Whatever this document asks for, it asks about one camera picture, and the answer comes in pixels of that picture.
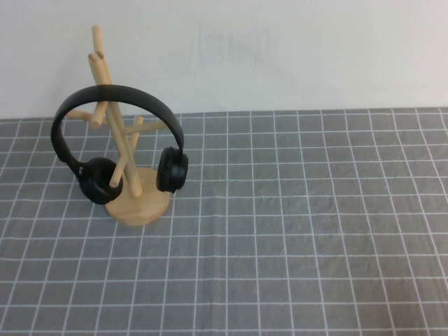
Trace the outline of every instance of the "headphones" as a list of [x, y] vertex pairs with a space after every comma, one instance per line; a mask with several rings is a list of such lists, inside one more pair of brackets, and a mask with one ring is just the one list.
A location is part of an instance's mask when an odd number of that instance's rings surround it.
[[160, 156], [156, 186], [159, 191], [174, 193], [183, 187], [188, 171], [188, 157], [183, 153], [183, 130], [172, 111], [159, 99], [148, 93], [121, 85], [95, 85], [73, 93], [56, 112], [51, 127], [51, 143], [57, 157], [69, 166], [78, 179], [84, 195], [96, 204], [106, 204], [117, 198], [123, 189], [123, 178], [117, 187], [109, 182], [116, 168], [114, 161], [95, 157], [79, 162], [71, 154], [62, 136], [64, 116], [78, 106], [93, 102], [120, 102], [147, 110], [163, 121], [174, 135], [177, 148], [166, 147]]

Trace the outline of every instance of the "round wooden base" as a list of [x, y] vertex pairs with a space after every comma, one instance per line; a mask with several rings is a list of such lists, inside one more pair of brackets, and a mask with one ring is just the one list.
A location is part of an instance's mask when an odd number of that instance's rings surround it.
[[140, 226], [161, 217], [167, 210], [171, 194], [160, 192], [155, 187], [157, 171], [151, 168], [137, 167], [142, 194], [133, 197], [126, 178], [123, 177], [123, 191], [112, 202], [106, 204], [109, 214], [117, 221], [129, 226]]

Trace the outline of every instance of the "ear cup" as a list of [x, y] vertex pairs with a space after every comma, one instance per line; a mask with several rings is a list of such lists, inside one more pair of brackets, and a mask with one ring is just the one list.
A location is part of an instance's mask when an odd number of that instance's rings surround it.
[[109, 185], [116, 164], [105, 157], [95, 157], [83, 166], [79, 179], [80, 189], [84, 195], [96, 204], [107, 204], [120, 196], [123, 179], [117, 187]]
[[166, 147], [160, 156], [156, 186], [160, 191], [174, 193], [185, 184], [188, 173], [188, 157], [179, 149]]

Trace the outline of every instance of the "headphone stand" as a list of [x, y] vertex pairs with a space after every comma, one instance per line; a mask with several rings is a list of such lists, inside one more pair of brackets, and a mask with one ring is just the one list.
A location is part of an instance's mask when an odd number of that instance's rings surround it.
[[[92, 75], [97, 85], [113, 84], [109, 67], [104, 56], [102, 29], [93, 26], [94, 52], [88, 56]], [[164, 122], [145, 122], [139, 116], [131, 126], [125, 126], [120, 107], [114, 101], [100, 101], [93, 113], [72, 110], [67, 117], [85, 120], [94, 130], [108, 125], [118, 151], [119, 160], [111, 178], [110, 185], [116, 187], [123, 179], [123, 189], [115, 200], [106, 204], [109, 214], [117, 221], [129, 226], [140, 226], [153, 222], [168, 208], [171, 196], [169, 192], [160, 192], [156, 188], [157, 171], [151, 168], [136, 167], [134, 150], [140, 132], [166, 128]]]

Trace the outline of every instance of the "wooden branch arm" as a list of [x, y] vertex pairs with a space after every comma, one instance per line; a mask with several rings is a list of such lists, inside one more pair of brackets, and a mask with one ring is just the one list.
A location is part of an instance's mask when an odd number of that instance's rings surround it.
[[[141, 125], [143, 122], [143, 117], [139, 116], [137, 117], [135, 121], [135, 125]], [[137, 146], [137, 141], [139, 140], [139, 133], [133, 133], [131, 136], [131, 148], [132, 148], [132, 154], [134, 154], [135, 147]], [[115, 167], [115, 170], [113, 171], [113, 175], [111, 178], [111, 182], [109, 185], [113, 188], [118, 186], [120, 183], [121, 176], [123, 175], [123, 171], [125, 170], [127, 163], [127, 157], [120, 157], [117, 166]]]
[[99, 101], [97, 103], [92, 117], [90, 118], [90, 126], [92, 129], [98, 130], [101, 127], [104, 116], [106, 115], [107, 104], [107, 101]]
[[[71, 110], [70, 112], [67, 113], [66, 117], [68, 118], [73, 118], [73, 119], [79, 119], [79, 120], [84, 120], [84, 121], [89, 121], [92, 119], [93, 114], [85, 112], [85, 111], [81, 111], [81, 110]], [[107, 125], [107, 120], [103, 120], [103, 124]]]
[[146, 132], [153, 130], [161, 130], [167, 128], [167, 125], [163, 121], [145, 122], [134, 125], [126, 126], [123, 130], [124, 134], [132, 134], [136, 132]]

